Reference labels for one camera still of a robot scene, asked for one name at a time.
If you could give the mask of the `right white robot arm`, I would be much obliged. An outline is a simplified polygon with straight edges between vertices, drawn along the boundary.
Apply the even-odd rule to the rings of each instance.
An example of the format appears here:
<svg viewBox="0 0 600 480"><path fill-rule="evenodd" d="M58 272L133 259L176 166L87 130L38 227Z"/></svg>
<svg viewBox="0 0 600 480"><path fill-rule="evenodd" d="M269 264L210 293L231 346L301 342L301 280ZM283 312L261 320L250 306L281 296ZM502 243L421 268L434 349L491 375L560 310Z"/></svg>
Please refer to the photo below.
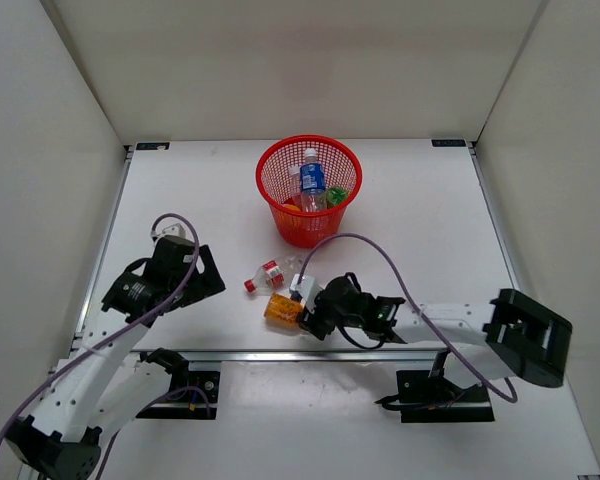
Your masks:
<svg viewBox="0 0 600 480"><path fill-rule="evenodd" d="M296 275L290 293L305 303L301 329L319 340L358 329L379 346L440 341L487 379L515 376L544 388L564 382L572 324L515 289L501 290L488 304L420 304L402 318L396 314L405 299L373 296L351 272L326 287Z"/></svg>

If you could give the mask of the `orange juice bottle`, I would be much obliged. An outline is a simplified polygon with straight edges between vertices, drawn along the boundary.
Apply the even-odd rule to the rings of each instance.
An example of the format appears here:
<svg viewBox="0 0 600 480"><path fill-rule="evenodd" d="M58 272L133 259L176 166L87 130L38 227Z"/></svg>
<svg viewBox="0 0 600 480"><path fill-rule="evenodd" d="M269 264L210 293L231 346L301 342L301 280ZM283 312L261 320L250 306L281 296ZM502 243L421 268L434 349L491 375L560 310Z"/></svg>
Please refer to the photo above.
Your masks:
<svg viewBox="0 0 600 480"><path fill-rule="evenodd" d="M285 201L282 206L288 210L301 212L301 208L292 199Z"/></svg>
<svg viewBox="0 0 600 480"><path fill-rule="evenodd" d="M273 293L265 307L263 317L266 322L284 328L297 328L304 311L304 305L289 297Z"/></svg>

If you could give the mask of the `blue-label water bottle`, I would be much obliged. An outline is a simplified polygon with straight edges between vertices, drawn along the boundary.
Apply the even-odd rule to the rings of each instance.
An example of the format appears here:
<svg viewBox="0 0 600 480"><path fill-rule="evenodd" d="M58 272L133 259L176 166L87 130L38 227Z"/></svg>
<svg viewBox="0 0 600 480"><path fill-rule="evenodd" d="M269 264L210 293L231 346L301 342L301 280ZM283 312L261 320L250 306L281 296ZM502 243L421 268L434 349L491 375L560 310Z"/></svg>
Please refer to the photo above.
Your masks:
<svg viewBox="0 0 600 480"><path fill-rule="evenodd" d="M300 190L301 207L304 212L317 213L327 209L324 169L314 148L304 151L303 164L300 167Z"/></svg>

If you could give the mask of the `green soda bottle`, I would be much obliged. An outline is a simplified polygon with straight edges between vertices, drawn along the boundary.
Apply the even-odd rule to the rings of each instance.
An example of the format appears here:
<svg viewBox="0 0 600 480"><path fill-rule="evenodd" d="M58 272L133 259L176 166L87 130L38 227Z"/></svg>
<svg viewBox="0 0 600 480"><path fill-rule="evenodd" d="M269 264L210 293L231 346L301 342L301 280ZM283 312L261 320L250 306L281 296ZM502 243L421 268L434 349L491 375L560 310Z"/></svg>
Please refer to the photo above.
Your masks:
<svg viewBox="0 0 600 480"><path fill-rule="evenodd" d="M342 204L349 196L347 189L340 186L332 186L326 190L325 198L328 208L334 208Z"/></svg>

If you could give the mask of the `clear water bottle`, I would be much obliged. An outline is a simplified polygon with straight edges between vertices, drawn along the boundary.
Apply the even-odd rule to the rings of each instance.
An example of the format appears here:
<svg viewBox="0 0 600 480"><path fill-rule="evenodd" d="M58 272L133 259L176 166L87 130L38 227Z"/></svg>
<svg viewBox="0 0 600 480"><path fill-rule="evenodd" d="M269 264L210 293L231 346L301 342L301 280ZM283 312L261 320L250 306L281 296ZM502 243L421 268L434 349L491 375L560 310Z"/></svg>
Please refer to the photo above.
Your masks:
<svg viewBox="0 0 600 480"><path fill-rule="evenodd" d="M290 198L292 200L292 203L298 208L302 206L302 183L300 169L301 167L299 165L291 165L288 169Z"/></svg>

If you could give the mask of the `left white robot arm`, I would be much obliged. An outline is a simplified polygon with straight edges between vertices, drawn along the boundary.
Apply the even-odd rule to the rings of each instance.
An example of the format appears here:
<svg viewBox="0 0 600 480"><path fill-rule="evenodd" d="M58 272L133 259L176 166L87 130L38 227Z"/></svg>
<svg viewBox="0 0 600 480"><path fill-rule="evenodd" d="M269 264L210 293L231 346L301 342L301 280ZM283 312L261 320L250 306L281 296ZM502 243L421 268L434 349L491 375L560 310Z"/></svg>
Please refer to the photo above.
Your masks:
<svg viewBox="0 0 600 480"><path fill-rule="evenodd" d="M48 479L86 479L104 444L158 398L178 400L192 387L189 363L158 348L116 386L115 373L154 322L124 328L174 299L171 310L223 292L224 282L208 246L174 235L157 239L151 257L137 259L116 278L102 300L102 315L85 334L78 354L30 413L9 426L6 442L25 464Z"/></svg>

